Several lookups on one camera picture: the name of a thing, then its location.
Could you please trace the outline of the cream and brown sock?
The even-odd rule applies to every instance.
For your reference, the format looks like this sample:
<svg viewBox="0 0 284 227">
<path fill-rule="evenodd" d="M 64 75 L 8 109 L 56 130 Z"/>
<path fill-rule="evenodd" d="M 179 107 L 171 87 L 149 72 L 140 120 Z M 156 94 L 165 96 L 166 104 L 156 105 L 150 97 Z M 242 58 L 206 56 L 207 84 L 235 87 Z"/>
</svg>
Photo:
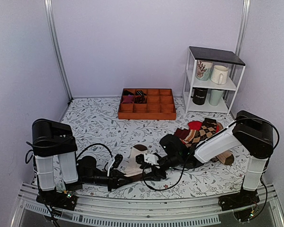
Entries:
<svg viewBox="0 0 284 227">
<path fill-rule="evenodd" d="M 136 162 L 136 156 L 140 154 L 144 155 L 146 153 L 148 153 L 148 149 L 145 145 L 136 144 L 133 146 L 130 153 L 128 165 L 124 170 L 126 177 L 131 177 L 142 173 L 142 169 L 140 169 L 140 164 Z"/>
</svg>

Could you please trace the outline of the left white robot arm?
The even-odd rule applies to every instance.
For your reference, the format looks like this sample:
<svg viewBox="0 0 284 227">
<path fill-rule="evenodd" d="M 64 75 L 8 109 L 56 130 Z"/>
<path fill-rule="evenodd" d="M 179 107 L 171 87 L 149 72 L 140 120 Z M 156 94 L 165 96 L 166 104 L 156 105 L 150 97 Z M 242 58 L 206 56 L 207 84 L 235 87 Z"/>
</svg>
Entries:
<svg viewBox="0 0 284 227">
<path fill-rule="evenodd" d="M 50 204 L 57 205 L 61 195 L 55 190 L 53 157 L 57 156 L 66 190 L 82 189 L 84 184 L 107 186 L 108 191 L 117 189 L 142 178 L 141 173 L 126 176 L 117 170 L 123 157 L 111 156 L 107 169 L 101 171 L 96 167 L 92 156 L 77 154 L 75 137 L 67 124 L 47 119 L 37 119 L 32 124 L 32 143 L 34 171 L 38 185 L 43 191 L 42 197 Z"/>
</svg>

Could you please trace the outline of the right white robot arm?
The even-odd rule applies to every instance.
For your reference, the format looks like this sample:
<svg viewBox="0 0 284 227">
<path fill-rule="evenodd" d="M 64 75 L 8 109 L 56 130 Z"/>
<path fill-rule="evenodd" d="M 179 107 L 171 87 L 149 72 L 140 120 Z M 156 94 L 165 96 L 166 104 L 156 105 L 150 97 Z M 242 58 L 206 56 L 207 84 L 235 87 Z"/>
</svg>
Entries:
<svg viewBox="0 0 284 227">
<path fill-rule="evenodd" d="M 177 166 L 198 168 L 229 149 L 243 146 L 250 158 L 242 183 L 243 190 L 236 194 L 235 202 L 246 206 L 253 200 L 253 192 L 260 183 L 266 162 L 278 145 L 274 142 L 275 134 L 278 130 L 272 123 L 242 110 L 228 126 L 201 142 L 193 142 L 187 147 L 179 137 L 168 134 L 160 140 L 166 156 L 140 154 L 135 161 L 141 169 L 152 168 L 150 173 L 143 175 L 143 180 L 159 181 L 166 178 L 168 169 Z"/>
</svg>

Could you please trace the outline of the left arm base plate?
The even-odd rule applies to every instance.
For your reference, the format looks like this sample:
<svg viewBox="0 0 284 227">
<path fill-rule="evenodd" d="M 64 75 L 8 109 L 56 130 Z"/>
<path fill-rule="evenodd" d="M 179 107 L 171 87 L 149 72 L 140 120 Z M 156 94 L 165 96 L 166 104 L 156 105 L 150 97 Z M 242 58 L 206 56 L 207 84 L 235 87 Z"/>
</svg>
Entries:
<svg viewBox="0 0 284 227">
<path fill-rule="evenodd" d="M 74 211 L 78 197 L 70 192 L 39 191 L 36 201 L 47 206 Z"/>
</svg>

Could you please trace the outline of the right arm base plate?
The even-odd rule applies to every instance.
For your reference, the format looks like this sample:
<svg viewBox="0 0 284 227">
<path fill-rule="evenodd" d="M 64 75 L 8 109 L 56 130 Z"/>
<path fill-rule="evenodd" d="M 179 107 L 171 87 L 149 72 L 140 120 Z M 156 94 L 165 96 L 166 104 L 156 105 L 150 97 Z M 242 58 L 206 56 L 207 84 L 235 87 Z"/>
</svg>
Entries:
<svg viewBox="0 0 284 227">
<path fill-rule="evenodd" d="M 241 191 L 234 194 L 220 196 L 218 204 L 222 211 L 233 210 L 260 202 L 257 191 Z"/>
</svg>

